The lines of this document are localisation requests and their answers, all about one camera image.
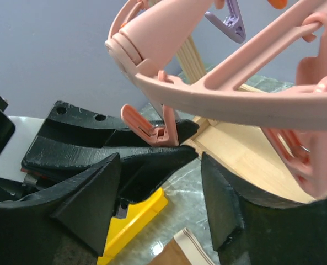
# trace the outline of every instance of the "light wood surface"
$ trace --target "light wood surface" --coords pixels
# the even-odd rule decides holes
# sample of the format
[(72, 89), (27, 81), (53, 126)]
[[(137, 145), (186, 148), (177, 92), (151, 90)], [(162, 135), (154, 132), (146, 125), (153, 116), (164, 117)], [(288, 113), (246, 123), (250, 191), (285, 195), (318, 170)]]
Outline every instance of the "light wood surface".
[[(262, 92), (243, 85), (241, 91)], [(309, 203), (315, 199), (299, 187), (259, 127), (194, 119), (201, 128), (185, 144), (201, 156), (207, 152), (224, 167), (252, 184), (278, 196)]]

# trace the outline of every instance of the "purple clothespin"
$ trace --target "purple clothespin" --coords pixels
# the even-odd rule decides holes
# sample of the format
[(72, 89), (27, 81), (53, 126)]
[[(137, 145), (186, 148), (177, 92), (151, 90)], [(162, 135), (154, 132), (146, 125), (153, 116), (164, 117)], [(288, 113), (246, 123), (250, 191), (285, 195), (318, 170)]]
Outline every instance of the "purple clothespin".
[(211, 12), (206, 12), (205, 17), (230, 39), (236, 43), (242, 43), (245, 40), (245, 29), (238, 1), (226, 0), (226, 2), (229, 9), (229, 16), (224, 21), (221, 21)]

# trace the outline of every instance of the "pink clothes drying rack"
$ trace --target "pink clothes drying rack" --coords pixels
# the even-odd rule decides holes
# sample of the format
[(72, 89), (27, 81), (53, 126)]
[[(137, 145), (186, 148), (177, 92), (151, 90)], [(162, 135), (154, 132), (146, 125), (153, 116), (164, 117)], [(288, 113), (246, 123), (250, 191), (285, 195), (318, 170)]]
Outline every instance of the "pink clothes drying rack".
[[(209, 119), (260, 126), (301, 188), (320, 198), (327, 191), (327, 0), (299, 0), (192, 85), (177, 76), (158, 78), (213, 3), (220, 9), (224, 1), (162, 0), (149, 8), (147, 0), (129, 0), (105, 46), (150, 100)], [(146, 10), (137, 16), (141, 9)], [(237, 91), (299, 38), (313, 41), (320, 27), (325, 31), (319, 53), (300, 61), (294, 87)]]

